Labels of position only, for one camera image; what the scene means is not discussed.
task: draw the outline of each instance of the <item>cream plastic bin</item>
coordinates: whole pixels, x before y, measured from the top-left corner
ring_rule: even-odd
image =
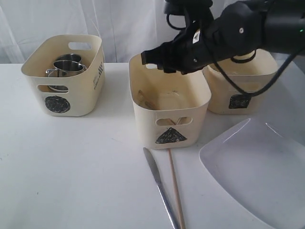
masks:
[[[201,71],[166,74],[130,60],[130,89],[139,136],[145,147],[185,147],[199,137],[211,91]]]
[[[88,50],[72,50],[71,44],[88,43]],[[47,69],[54,68],[54,60],[67,53],[82,56],[88,69],[71,77],[45,77]],[[100,94],[105,73],[102,40],[94,35],[59,35],[46,40],[24,63],[22,73],[43,111],[54,116],[82,116],[92,111]],[[64,85],[69,91],[58,93],[48,85]]]
[[[239,57],[249,58],[252,53]],[[263,88],[274,76],[278,66],[269,52],[257,50],[256,57],[247,63],[235,63],[231,59],[220,61],[227,75],[244,91],[252,93]],[[203,69],[212,91],[208,109],[217,114],[250,114],[262,103],[264,94],[249,98],[236,91],[217,70],[214,64]]]

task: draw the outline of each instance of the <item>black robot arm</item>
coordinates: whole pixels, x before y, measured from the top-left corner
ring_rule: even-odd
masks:
[[[165,13],[185,17],[186,27],[171,42],[144,51],[142,64],[166,73],[198,71],[208,64],[258,48],[305,54],[304,0],[246,0],[224,9],[214,19],[211,0],[167,0]]]

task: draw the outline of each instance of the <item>metal mug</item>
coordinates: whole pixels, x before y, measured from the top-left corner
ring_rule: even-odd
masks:
[[[83,73],[87,67],[81,63],[68,60],[58,60],[53,63],[55,68],[48,69],[46,77],[70,77]],[[68,92],[68,88],[62,85],[48,86],[55,92]]]
[[[56,59],[56,61],[60,61],[60,60],[68,60],[68,61],[75,61],[78,63],[82,63],[81,56],[74,53],[64,54]]]

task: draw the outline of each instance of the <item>white curtain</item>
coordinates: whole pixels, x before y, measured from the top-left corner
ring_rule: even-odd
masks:
[[[218,17],[228,3],[213,0]],[[164,0],[0,0],[0,63],[23,63],[58,34],[101,36],[106,62],[128,62],[143,50],[171,40]],[[183,17],[172,17],[183,26]]]

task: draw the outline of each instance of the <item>knife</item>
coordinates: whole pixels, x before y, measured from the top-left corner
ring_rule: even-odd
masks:
[[[168,217],[170,218],[173,229],[180,229],[179,223],[178,223],[178,221],[175,217],[175,214],[174,214],[173,209],[170,205],[170,202],[168,201],[168,199],[166,197],[166,193],[165,193],[162,181],[161,181],[159,169],[158,169],[157,164],[156,164],[156,162],[153,158],[153,155],[151,154],[151,152],[147,148],[143,148],[143,151],[144,151],[147,163],[149,165],[149,168],[152,171],[153,178],[154,178],[154,180],[157,184],[159,193],[161,195],[161,198],[162,198],[163,204],[165,206],[166,212],[168,214]]]

